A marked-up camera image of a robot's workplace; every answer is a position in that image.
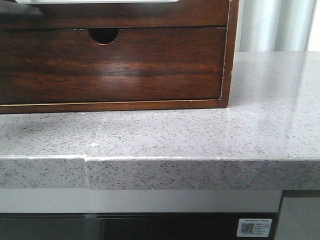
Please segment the black glass appliance front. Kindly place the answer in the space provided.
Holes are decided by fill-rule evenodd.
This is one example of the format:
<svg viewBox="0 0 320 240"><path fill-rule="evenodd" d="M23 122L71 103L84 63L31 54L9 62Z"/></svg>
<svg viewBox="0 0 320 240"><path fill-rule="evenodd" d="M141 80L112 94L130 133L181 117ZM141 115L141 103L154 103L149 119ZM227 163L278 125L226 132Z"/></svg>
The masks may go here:
<svg viewBox="0 0 320 240"><path fill-rule="evenodd" d="M239 219L272 219L269 237L237 237ZM277 213L2 213L2 240L272 240Z"/></svg>

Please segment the grey cabinet panel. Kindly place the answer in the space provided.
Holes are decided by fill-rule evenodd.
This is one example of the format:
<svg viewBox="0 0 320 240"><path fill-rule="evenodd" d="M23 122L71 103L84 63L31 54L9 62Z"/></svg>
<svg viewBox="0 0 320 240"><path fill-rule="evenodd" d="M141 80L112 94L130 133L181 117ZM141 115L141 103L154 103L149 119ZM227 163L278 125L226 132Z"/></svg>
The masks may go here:
<svg viewBox="0 0 320 240"><path fill-rule="evenodd" d="M282 194L276 240L320 238L320 192L287 190Z"/></svg>

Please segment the dark wooden drawer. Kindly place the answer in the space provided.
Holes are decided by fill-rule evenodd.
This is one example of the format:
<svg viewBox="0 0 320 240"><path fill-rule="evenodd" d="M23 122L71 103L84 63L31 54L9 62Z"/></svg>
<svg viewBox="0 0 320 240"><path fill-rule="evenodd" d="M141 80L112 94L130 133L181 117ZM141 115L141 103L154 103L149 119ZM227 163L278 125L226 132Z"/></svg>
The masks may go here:
<svg viewBox="0 0 320 240"><path fill-rule="evenodd" d="M225 29L119 29L108 44L86 29L0 33L2 104L216 99Z"/></svg>
<svg viewBox="0 0 320 240"><path fill-rule="evenodd" d="M1 30L225 26L228 0L157 3L38 4L34 19L1 18Z"/></svg>

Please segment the dark wooden drawer cabinet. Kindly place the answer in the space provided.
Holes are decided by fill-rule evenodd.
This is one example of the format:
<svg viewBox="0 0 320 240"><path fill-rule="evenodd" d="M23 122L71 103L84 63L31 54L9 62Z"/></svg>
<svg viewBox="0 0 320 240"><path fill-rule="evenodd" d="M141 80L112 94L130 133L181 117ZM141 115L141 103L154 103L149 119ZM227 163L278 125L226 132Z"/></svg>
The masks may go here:
<svg viewBox="0 0 320 240"><path fill-rule="evenodd" d="M210 99L174 99L174 100L134 100L134 101L98 101L98 102L60 102L60 103L13 103L0 102L2 114L24 113L58 113L58 112L90 112L90 111L121 111L121 110L156 110L156 109L201 109L224 108L229 103L239 2L228 0L229 10L227 24L223 26L164 26L164 27L114 27L84 29L0 29L2 31L45 31L45 30L88 30L90 37L99 44L112 43L120 29L137 28L223 28L225 30L224 57L220 96ZM38 19L43 16L37 5L25 4L17 0L3 0L0 3L0 19L9 17L11 20Z"/></svg>

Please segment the white QR code sticker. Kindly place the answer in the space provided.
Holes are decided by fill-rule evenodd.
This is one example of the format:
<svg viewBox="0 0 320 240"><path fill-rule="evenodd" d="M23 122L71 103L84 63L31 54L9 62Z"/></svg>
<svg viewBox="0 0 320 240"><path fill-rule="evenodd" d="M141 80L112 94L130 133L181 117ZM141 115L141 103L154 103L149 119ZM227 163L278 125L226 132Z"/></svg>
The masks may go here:
<svg viewBox="0 0 320 240"><path fill-rule="evenodd" d="M240 218L237 237L266 238L269 237L273 220L270 218Z"/></svg>

